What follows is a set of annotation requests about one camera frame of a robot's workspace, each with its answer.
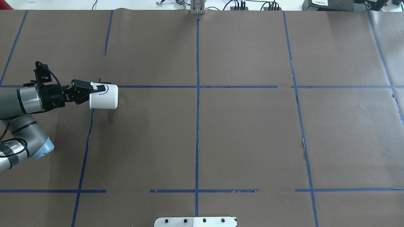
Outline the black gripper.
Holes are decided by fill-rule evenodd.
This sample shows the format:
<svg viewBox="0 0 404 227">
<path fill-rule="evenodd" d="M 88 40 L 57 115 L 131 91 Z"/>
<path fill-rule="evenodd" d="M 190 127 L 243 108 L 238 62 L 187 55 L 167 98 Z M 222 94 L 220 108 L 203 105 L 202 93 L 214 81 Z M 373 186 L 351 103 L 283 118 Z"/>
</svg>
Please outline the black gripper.
<svg viewBox="0 0 404 227">
<path fill-rule="evenodd" d="M 95 84 L 79 79 L 73 79 L 70 85 L 62 86 L 64 101 L 74 102 L 76 105 L 88 102 L 90 94 L 104 91 L 106 91 L 106 86 L 104 84 Z"/>
</svg>

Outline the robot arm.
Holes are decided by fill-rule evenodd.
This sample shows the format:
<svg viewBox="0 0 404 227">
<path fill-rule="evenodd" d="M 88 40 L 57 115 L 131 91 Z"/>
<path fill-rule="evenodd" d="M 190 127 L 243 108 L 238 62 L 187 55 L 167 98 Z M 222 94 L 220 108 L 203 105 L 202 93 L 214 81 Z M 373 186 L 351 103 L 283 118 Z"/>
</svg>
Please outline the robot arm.
<svg viewBox="0 0 404 227">
<path fill-rule="evenodd" d="M 53 142 L 33 115 L 62 108 L 67 102 L 80 105 L 92 95 L 105 95 L 111 90 L 110 83 L 74 79 L 67 86 L 26 84 L 24 88 L 1 92 L 1 122 L 6 126 L 1 135 L 1 171 L 29 158 L 37 160 L 54 150 Z M 12 138 L 4 140 L 8 131 Z"/>
</svg>

